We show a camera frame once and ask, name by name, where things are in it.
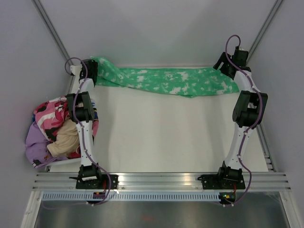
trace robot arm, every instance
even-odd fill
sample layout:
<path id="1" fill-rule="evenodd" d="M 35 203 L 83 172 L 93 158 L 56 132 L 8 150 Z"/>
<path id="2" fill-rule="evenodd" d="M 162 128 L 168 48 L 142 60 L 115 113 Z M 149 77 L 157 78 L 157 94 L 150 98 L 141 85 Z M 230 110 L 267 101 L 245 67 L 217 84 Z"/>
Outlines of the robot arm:
<path id="1" fill-rule="evenodd" d="M 104 181 L 108 181 L 95 165 L 98 164 L 98 160 L 93 151 L 92 125 L 94 110 L 89 92 L 93 90 L 97 82 L 97 66 L 97 62 L 90 59 L 83 60 L 81 66 L 71 66 L 72 74 L 79 75 L 79 84 L 81 86 L 78 89 L 79 93 L 75 104 L 76 94 L 68 94 L 66 96 L 70 118 L 76 123 L 80 142 L 81 166 L 78 177 L 75 178 L 77 180 L 77 189 L 103 189 Z M 86 69 L 88 70 L 87 78 L 85 78 Z M 79 122 L 74 118 L 73 108 L 75 108 L 75 115 Z"/>
<path id="2" fill-rule="evenodd" d="M 249 138 L 256 127 L 256 121 L 258 121 L 257 125 L 262 121 L 268 99 L 267 94 L 261 93 L 254 84 L 251 70 L 246 66 L 247 57 L 248 51 L 236 47 L 233 56 L 226 55 L 223 52 L 213 67 L 218 69 L 222 64 L 220 71 L 235 81 L 240 90 L 240 95 L 232 115 L 235 130 L 229 153 L 217 174 L 201 175 L 198 178 L 202 182 L 203 189 L 232 190 L 234 187 L 245 189 L 241 161 Z M 238 66 L 240 70 L 236 69 L 231 62 Z"/>

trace metal frame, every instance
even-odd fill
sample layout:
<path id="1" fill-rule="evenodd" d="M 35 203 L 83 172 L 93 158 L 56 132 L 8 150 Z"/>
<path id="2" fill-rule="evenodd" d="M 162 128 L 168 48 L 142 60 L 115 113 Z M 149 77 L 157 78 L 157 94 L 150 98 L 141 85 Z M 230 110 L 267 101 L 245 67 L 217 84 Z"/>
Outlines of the metal frame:
<path id="1" fill-rule="evenodd" d="M 202 174 L 214 173 L 111 173 L 118 175 L 118 191 L 128 192 L 215 192 L 203 190 L 197 178 Z M 69 177 L 77 177 L 76 172 L 38 173 L 33 191 L 78 191 L 92 192 L 100 190 L 75 189 L 76 181 Z M 253 172 L 250 192 L 290 191 L 287 177 L 281 172 Z M 249 173 L 244 172 L 244 181 L 248 183 Z"/>
<path id="2" fill-rule="evenodd" d="M 33 228 L 35 226 L 42 196 L 43 192 L 32 191 L 20 226 L 21 228 Z"/>
<path id="3" fill-rule="evenodd" d="M 256 51 L 256 48 L 258 47 L 258 45 L 260 44 L 262 38 L 264 37 L 266 31 L 268 30 L 270 24 L 272 23 L 274 17 L 276 16 L 277 12 L 279 11 L 279 9 L 281 8 L 282 4 L 283 4 L 284 0 L 276 0 L 275 3 L 273 4 L 266 20 L 264 21 L 261 29 L 259 30 L 255 40 L 253 41 L 250 49 L 249 49 L 249 55 L 247 58 L 247 62 L 249 62 L 249 60 L 251 59 L 252 55 L 254 54 L 254 52 Z"/>

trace gray wall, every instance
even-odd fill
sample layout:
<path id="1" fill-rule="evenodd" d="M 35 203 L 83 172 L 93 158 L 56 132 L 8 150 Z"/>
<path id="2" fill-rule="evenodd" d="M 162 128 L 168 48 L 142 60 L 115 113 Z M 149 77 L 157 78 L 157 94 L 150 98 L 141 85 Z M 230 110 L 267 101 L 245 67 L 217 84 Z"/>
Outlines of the gray wall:
<path id="1" fill-rule="evenodd" d="M 304 215 L 304 1 L 286 0 L 250 60 L 255 83 L 268 93 L 263 119 L 271 153 L 286 172 Z"/>
<path id="2" fill-rule="evenodd" d="M 71 56 L 102 55 L 116 65 L 137 67 L 213 65 L 234 33 L 250 48 L 275 2 L 41 1 Z"/>
<path id="3" fill-rule="evenodd" d="M 33 109 L 65 92 L 63 64 L 31 1 L 0 1 L 1 227 L 21 224 L 35 176 L 24 141 Z"/>

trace green cloth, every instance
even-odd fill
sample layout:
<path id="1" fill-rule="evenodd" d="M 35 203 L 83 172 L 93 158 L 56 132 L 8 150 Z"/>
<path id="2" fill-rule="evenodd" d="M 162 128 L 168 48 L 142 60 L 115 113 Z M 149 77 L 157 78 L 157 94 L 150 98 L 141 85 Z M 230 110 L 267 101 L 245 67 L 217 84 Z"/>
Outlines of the green cloth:
<path id="1" fill-rule="evenodd" d="M 97 85 L 129 87 L 185 97 L 238 92 L 237 84 L 220 71 L 205 68 L 117 68 L 107 59 L 98 62 Z"/>

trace pink patterned cloth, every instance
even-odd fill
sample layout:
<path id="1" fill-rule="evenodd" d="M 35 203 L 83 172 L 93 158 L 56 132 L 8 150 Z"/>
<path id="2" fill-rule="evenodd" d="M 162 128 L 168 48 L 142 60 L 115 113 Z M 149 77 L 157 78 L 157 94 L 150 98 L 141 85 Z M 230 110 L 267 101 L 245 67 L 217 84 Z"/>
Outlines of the pink patterned cloth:
<path id="1" fill-rule="evenodd" d="M 35 109 L 34 115 L 45 138 L 51 142 L 56 141 L 57 131 L 70 118 L 66 97 L 62 96 L 42 103 Z"/>

